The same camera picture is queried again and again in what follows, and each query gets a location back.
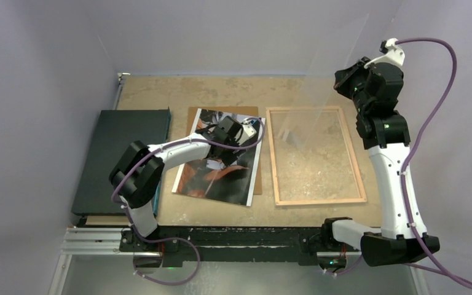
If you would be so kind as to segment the clear acrylic sheet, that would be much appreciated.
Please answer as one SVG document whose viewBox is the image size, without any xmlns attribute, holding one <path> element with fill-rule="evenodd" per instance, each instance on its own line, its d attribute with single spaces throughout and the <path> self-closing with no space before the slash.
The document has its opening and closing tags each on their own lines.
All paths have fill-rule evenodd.
<svg viewBox="0 0 472 295">
<path fill-rule="evenodd" d="M 363 14 L 324 27 L 323 38 L 278 132 L 281 140 L 301 148 L 316 133 L 318 120 L 334 92 L 334 73 L 348 67 L 350 56 L 368 20 L 369 14 Z"/>
</svg>

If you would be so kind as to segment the colour photo print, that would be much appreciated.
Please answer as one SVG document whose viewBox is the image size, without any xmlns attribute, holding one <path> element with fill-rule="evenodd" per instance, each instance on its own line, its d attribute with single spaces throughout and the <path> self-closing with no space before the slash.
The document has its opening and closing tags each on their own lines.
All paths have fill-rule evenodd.
<svg viewBox="0 0 472 295">
<path fill-rule="evenodd" d="M 186 134 L 218 123 L 225 117 L 242 121 L 258 117 L 257 106 L 193 106 L 188 109 Z M 221 160 L 193 160 L 178 168 L 174 194 L 250 207 L 262 193 L 259 158 L 262 144 L 244 151 L 231 164 Z"/>
</svg>

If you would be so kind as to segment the white wooden picture frame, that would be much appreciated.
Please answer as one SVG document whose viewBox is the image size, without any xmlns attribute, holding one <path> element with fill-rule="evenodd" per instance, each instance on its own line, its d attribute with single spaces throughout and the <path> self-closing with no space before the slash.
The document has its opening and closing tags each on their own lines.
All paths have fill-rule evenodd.
<svg viewBox="0 0 472 295">
<path fill-rule="evenodd" d="M 266 119 L 277 207 L 368 201 L 341 107 L 270 107 Z"/>
</svg>

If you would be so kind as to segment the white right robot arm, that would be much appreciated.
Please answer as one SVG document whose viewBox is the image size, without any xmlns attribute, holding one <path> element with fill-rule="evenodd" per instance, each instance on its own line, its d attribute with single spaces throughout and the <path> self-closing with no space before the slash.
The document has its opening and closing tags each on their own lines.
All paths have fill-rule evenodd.
<svg viewBox="0 0 472 295">
<path fill-rule="evenodd" d="M 321 244 L 342 244 L 361 251 L 367 265 L 387 266 L 420 261 L 440 249 L 419 216 L 407 157 L 411 138 L 406 119 L 395 109 L 404 74 L 399 66 L 367 57 L 336 71 L 334 90 L 353 101 L 356 129 L 368 152 L 377 180 L 382 225 L 364 226 L 352 218 L 328 218 Z"/>
</svg>

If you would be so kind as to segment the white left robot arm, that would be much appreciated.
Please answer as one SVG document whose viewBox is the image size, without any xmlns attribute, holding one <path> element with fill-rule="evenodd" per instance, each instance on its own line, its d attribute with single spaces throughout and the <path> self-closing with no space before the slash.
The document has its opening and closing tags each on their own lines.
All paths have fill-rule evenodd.
<svg viewBox="0 0 472 295">
<path fill-rule="evenodd" d="M 260 144 L 264 126 L 259 117 L 239 122 L 226 116 L 179 140 L 153 145 L 132 142 L 112 169 L 109 182 L 114 187 L 112 202 L 121 206 L 136 232 L 135 244 L 143 251 L 158 245 L 152 199 L 167 170 L 194 160 L 219 160 L 228 166 Z"/>
</svg>

